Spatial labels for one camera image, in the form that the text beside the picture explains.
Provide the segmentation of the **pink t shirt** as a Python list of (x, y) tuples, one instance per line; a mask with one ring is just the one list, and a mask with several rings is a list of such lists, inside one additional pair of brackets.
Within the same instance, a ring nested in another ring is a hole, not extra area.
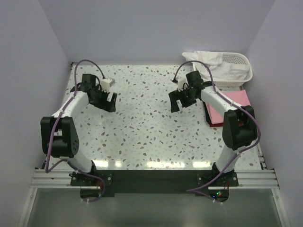
[[(240, 91), (224, 91), (221, 94), (229, 100), (229, 102), (237, 106), (250, 105), (247, 93), (245, 90)], [(207, 111), (210, 117), (211, 124), (223, 123), (224, 113), (228, 110), (237, 110), (230, 103), (223, 100), (213, 91), (202, 92), (202, 100), (206, 102)]]

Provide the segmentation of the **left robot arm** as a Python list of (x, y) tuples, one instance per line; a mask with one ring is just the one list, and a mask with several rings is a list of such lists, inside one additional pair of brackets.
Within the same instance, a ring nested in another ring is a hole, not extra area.
[(99, 79), (93, 74), (83, 74), (82, 81), (70, 90), (68, 99), (53, 115), (40, 121), (42, 149), (46, 155), (45, 172), (51, 172), (57, 165), (66, 162), (86, 185), (104, 187), (98, 176), (95, 163), (80, 150), (80, 140), (74, 119), (81, 110), (92, 105), (112, 113), (116, 111), (117, 93), (108, 100), (112, 78)]

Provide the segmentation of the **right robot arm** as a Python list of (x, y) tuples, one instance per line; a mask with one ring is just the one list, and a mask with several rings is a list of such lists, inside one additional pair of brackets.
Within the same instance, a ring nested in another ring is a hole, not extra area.
[(241, 106), (223, 94), (213, 80), (203, 81), (198, 71), (190, 72), (184, 79), (174, 78), (178, 88), (169, 93), (171, 112), (178, 112), (177, 102), (182, 107), (189, 107), (201, 100), (212, 106), (223, 118), (223, 150), (213, 164), (211, 179), (202, 185), (212, 183), (221, 186), (228, 180), (227, 173), (234, 170), (240, 155), (258, 144), (260, 129), (256, 122), (254, 109)]

